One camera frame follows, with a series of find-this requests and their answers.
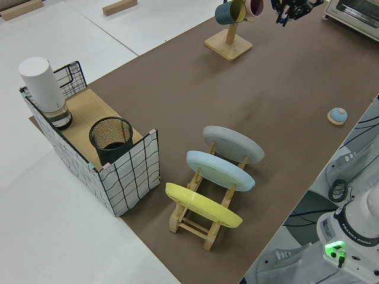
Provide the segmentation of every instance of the blue mug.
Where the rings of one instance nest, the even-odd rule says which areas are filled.
[[[229,2],[224,0],[224,3],[216,8],[214,16],[220,25],[242,22],[246,17],[245,3],[242,0],[232,0]]]

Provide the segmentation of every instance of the black mesh cup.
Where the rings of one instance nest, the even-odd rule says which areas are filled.
[[[105,117],[89,131],[89,140],[96,148],[101,165],[113,164],[133,147],[133,128],[121,117]]]

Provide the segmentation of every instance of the pink clip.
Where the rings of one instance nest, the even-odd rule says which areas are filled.
[[[109,167],[111,164],[109,164],[109,163],[106,163],[105,165],[103,165],[103,169],[105,170],[107,167]]]

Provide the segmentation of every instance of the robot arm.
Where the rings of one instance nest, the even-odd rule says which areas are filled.
[[[272,9],[276,10],[278,13],[277,23],[286,25],[288,19],[297,20],[302,16],[309,14],[313,7],[316,7],[324,3],[324,0],[316,0],[314,3],[309,2],[308,0],[271,0]]]
[[[327,262],[365,283],[379,283],[379,185],[335,212],[323,214],[317,223]],[[346,259],[343,265],[341,255]]]

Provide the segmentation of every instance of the grid pattern box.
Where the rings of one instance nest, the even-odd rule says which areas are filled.
[[[54,71],[68,99],[87,85],[79,62]],[[158,131],[153,129],[126,154],[108,167],[95,166],[46,118],[33,101],[27,87],[20,89],[40,129],[68,169],[77,176],[116,217],[132,209],[142,197],[160,184]]]

